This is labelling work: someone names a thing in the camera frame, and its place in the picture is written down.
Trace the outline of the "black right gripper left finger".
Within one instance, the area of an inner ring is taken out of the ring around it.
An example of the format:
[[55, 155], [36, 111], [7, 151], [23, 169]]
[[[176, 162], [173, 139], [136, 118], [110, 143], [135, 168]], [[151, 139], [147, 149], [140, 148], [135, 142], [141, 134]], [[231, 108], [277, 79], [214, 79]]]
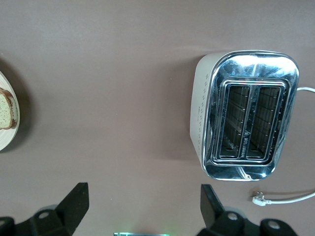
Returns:
[[71, 236], [88, 209], [88, 183], [80, 182], [54, 209], [42, 209], [18, 224], [12, 217], [1, 217], [0, 234], [2, 236]]

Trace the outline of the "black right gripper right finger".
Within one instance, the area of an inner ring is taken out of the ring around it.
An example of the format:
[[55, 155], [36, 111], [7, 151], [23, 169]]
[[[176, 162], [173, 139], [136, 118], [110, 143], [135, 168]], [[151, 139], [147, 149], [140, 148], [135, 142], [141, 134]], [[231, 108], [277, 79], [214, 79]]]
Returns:
[[205, 222], [199, 236], [295, 236], [284, 221], [266, 218], [256, 225], [235, 211], [226, 210], [209, 184], [200, 189], [200, 210]]

